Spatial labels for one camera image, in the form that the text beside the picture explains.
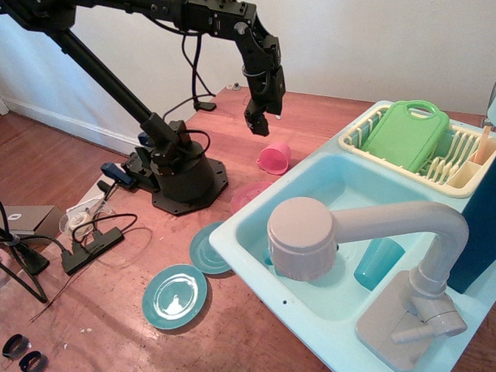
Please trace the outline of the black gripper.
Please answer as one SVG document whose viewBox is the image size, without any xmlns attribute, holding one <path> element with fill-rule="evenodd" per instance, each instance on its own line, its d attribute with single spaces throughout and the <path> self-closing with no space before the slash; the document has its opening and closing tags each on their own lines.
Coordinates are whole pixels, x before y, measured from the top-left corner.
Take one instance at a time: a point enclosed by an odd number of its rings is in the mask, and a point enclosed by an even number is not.
<svg viewBox="0 0 496 372">
<path fill-rule="evenodd" d="M 242 67 L 243 76 L 247 79 L 250 100 L 244 110 L 244 119 L 252 134 L 268 136 L 268 121 L 264 113 L 280 115 L 283 108 L 283 97 L 286 92 L 284 69 L 277 66 L 273 69 L 249 72 Z"/>
</svg>

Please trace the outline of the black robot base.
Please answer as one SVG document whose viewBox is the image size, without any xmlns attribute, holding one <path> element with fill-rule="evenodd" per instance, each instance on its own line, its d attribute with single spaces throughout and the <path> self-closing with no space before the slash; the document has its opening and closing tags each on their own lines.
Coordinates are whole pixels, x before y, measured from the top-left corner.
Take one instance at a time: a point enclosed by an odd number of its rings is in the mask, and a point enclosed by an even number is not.
<svg viewBox="0 0 496 372">
<path fill-rule="evenodd" d="M 140 145 L 122 167 L 135 186 L 151 193 L 152 205 L 172 215 L 209 207 L 228 185 L 224 164 L 206 157 L 210 137 L 185 122 L 165 123 L 153 114 L 141 128 Z M 206 136 L 201 145 L 193 134 Z"/>
</svg>

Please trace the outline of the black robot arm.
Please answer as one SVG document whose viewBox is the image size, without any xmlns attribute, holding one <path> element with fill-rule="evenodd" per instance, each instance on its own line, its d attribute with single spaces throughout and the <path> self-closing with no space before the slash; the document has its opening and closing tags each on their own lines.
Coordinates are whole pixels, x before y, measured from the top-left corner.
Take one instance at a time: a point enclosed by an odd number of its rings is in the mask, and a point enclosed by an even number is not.
<svg viewBox="0 0 496 372">
<path fill-rule="evenodd" d="M 284 71 L 277 37 L 265 30 L 257 7 L 238 1 L 3 1 L 1 12 L 22 28 L 46 34 L 104 88 L 152 139 L 155 146 L 186 150 L 186 133 L 174 131 L 138 98 L 71 32 L 76 8 L 104 6 L 172 22 L 179 33 L 208 34 L 236 43 L 251 99 L 244 117 L 251 132 L 267 136 L 265 113 L 281 114 Z"/>
</svg>

